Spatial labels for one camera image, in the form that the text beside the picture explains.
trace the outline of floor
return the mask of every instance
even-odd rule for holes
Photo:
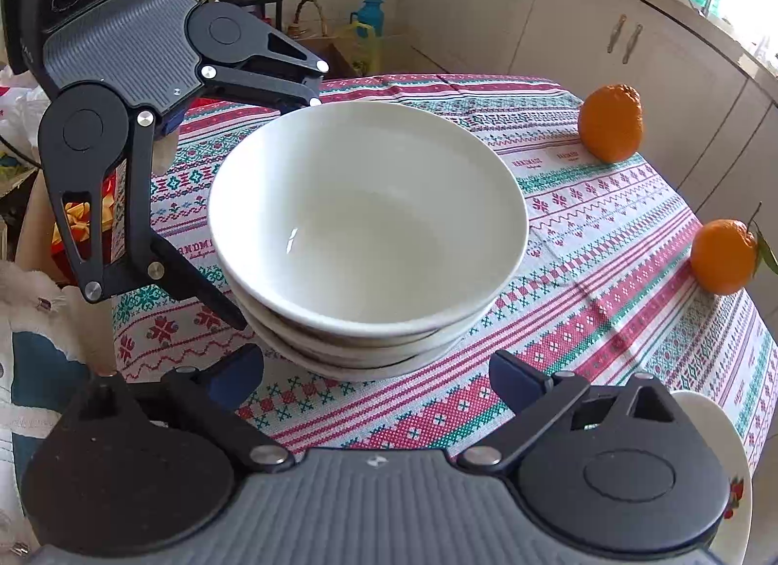
[[[744,565],[778,560],[778,412],[761,453],[753,480],[754,512]]]

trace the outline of orange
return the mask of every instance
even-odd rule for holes
[[[581,105],[578,135],[583,145],[605,163],[629,159],[643,139],[643,108],[631,86],[597,89]]]
[[[754,275],[758,243],[739,220],[714,220],[691,243],[691,270],[699,285],[716,295],[731,295]]]

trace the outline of red and green pattern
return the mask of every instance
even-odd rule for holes
[[[505,348],[544,371],[575,370],[599,384],[623,384],[642,369],[707,394],[756,466],[776,403],[776,344],[748,295],[698,287],[688,257],[699,223],[656,171],[639,155],[606,166],[582,147],[577,97],[539,78],[392,75],[330,82],[322,99],[401,102],[473,132],[524,190],[528,253],[489,313],[438,363],[390,381],[343,383],[268,353],[262,386],[240,416],[296,453],[456,453],[512,417],[487,371],[491,353]],[[153,179],[154,228],[227,292],[205,222],[208,190],[227,153],[276,115],[228,103],[192,109],[174,166]],[[254,338],[154,286],[115,301],[114,330],[119,369],[131,381],[207,366]]]

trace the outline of white bowl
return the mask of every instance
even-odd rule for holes
[[[742,565],[751,532],[753,506],[751,471],[743,443],[725,411],[716,402],[688,390],[677,390],[672,395],[730,476],[732,494],[728,509],[731,515],[725,514],[709,549],[725,565]],[[741,480],[742,497],[737,501]]]
[[[454,339],[452,342],[447,343],[441,347],[428,350],[425,353],[417,356],[412,356],[406,361],[395,363],[394,365],[387,365],[383,367],[374,367],[367,369],[357,369],[350,367],[340,367],[329,363],[323,363],[316,361],[303,355],[295,350],[292,346],[281,339],[275,332],[263,326],[257,318],[253,317],[245,308],[240,305],[240,301],[237,302],[238,308],[246,316],[246,321],[254,330],[257,338],[262,341],[266,346],[273,348],[278,354],[288,359],[292,363],[296,363],[300,367],[304,367],[306,370],[318,374],[325,378],[332,378],[336,381],[351,381],[351,382],[363,382],[363,381],[385,381],[388,378],[401,377],[411,372],[421,370],[423,367],[427,367],[431,363],[435,363],[438,359],[442,359],[449,350],[451,350],[459,342],[459,339]]]
[[[289,318],[285,318],[285,321],[287,324],[294,326],[309,335],[334,343],[336,346],[346,346],[349,348],[385,348],[387,346],[402,346],[406,343],[419,341],[419,339],[429,337],[437,332],[435,330],[425,330],[424,332],[414,332],[412,335],[398,335],[396,337],[349,337],[346,335],[334,335],[332,332],[317,330],[316,328],[310,328],[310,326],[303,326]]]
[[[219,259],[304,326],[390,338],[493,300],[528,238],[503,161],[450,121],[380,102],[288,113],[249,135],[211,188]]]
[[[267,306],[262,305],[249,296],[240,284],[234,281],[230,274],[225,271],[225,276],[230,282],[232,292],[240,301],[240,306],[253,315],[254,319],[263,326],[272,330],[286,343],[303,355],[311,356],[322,363],[332,363],[344,367],[371,368],[392,365],[400,363],[413,356],[433,350],[452,342],[454,339],[462,337],[473,324],[489,312],[491,303],[479,312],[473,314],[462,321],[441,328],[425,338],[414,342],[406,343],[400,346],[357,348],[349,346],[340,346],[329,343],[325,338],[317,338],[306,334],[294,325],[288,324],[281,316],[274,313]]]

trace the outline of tablecloth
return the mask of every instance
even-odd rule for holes
[[[604,165],[585,150],[576,96],[538,78],[409,74],[329,82],[322,100],[400,102],[474,133],[524,191],[527,255],[489,313],[438,363],[348,383],[267,352],[265,378],[238,409],[242,418],[297,454],[313,446],[456,454],[512,417],[488,377],[489,355],[505,348],[547,373],[573,370],[599,385],[623,384],[641,369],[670,388],[707,394],[725,409],[754,469],[776,403],[776,344],[745,292],[700,289],[688,260],[699,222],[651,165],[638,154]],[[190,110],[174,166],[152,180],[154,229],[227,293],[206,225],[208,191],[227,153],[275,117],[228,103]],[[129,381],[206,367],[254,338],[155,286],[114,301],[114,336]]]

